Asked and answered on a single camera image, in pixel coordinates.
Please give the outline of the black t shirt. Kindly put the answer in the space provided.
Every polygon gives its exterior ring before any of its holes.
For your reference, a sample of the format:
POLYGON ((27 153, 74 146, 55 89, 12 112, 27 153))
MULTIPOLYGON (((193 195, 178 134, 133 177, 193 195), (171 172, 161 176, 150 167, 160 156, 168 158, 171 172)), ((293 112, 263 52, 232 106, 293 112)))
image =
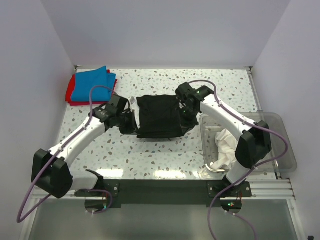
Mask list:
POLYGON ((180 102, 175 95, 144 95, 130 105, 140 139, 172 139, 183 137, 191 130, 182 130, 180 102))

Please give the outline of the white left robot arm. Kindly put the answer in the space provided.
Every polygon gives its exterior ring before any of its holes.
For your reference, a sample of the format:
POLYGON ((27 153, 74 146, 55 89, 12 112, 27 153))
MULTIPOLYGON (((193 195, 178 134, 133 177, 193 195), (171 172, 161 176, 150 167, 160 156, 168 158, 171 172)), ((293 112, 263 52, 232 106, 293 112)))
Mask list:
POLYGON ((87 169, 71 171, 77 157, 109 129, 128 128, 134 133, 140 124, 137 99, 113 95, 108 103, 91 107, 85 121, 67 138, 49 150, 38 150, 33 157, 31 184, 60 199, 69 191, 87 191, 99 196, 106 190, 104 178, 87 169))

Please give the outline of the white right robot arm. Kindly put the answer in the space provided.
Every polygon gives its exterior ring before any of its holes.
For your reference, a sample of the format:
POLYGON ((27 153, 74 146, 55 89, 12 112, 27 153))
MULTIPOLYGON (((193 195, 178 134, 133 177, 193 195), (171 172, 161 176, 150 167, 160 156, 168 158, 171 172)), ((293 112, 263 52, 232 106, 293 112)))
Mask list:
POLYGON ((223 178, 222 185, 227 196, 235 196, 249 171, 272 150, 268 124, 262 120, 256 122, 235 111, 217 96, 215 89, 207 86, 195 89, 185 82, 175 90, 175 94, 188 117, 198 113, 213 117, 237 140, 236 161, 223 178))

